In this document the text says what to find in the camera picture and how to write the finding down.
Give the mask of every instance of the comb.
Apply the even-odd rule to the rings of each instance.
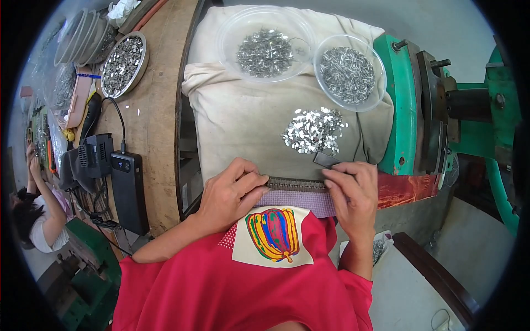
[[[340,163],[339,160],[322,152],[316,153],[313,162],[328,169],[331,169],[333,165]],[[274,191],[319,193],[327,192],[324,182],[315,180],[299,180],[295,178],[270,177],[266,185],[268,188]]]
[[[326,192],[323,181],[270,177],[266,186],[274,191]]]

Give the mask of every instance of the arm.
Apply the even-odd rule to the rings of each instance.
[[[40,175],[40,161],[38,157],[31,159],[30,170],[36,187],[39,189],[48,210],[50,217],[42,224],[42,231],[44,232],[44,239],[48,246],[53,246],[57,237],[59,237],[64,225],[66,224],[66,213],[63,207],[57,201],[55,195],[50,191],[44,179]]]
[[[333,166],[333,170],[324,169],[323,173],[328,178],[325,184],[333,198],[339,224],[350,239],[339,269],[371,280],[377,168],[364,162],[344,162]]]
[[[26,192],[31,194],[37,193],[37,184],[35,183],[35,180],[33,179],[33,175],[31,174],[30,170],[30,164],[31,160],[33,159],[35,155],[35,145],[33,143],[28,145],[28,148],[26,149],[26,160],[28,162],[28,186],[26,189]]]
[[[194,241],[226,231],[267,192],[269,176],[259,175],[252,162],[235,158],[223,172],[206,181],[197,213],[140,248],[137,263],[167,261]]]

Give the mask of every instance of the orange handle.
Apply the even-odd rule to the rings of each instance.
[[[50,169],[51,173],[56,173],[57,169],[55,167],[55,159],[54,154],[51,151],[51,140],[48,140],[48,169]]]

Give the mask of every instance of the woman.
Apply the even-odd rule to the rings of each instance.
[[[33,143],[29,144],[26,157],[28,187],[12,196],[15,225],[24,248],[35,247],[43,253],[51,253],[68,242],[64,226],[73,214],[63,195],[42,178],[40,160],[35,155]]]
[[[377,170],[341,163],[323,174],[350,238],[339,270],[334,221],[251,210],[269,177],[236,158],[206,182],[197,213],[121,261],[113,330],[372,330]]]

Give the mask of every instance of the wooden tabletop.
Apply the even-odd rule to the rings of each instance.
[[[153,236],[180,222],[176,151],[184,68],[181,59],[187,54],[190,27],[197,19],[199,3],[200,0],[169,0],[140,29],[147,41],[149,63],[138,85],[117,100],[125,122],[127,151],[140,154],[143,159],[145,203]],[[95,133],[106,132],[112,133],[114,149],[119,150],[121,123],[109,101],[103,103]],[[110,182],[109,207],[118,220]]]

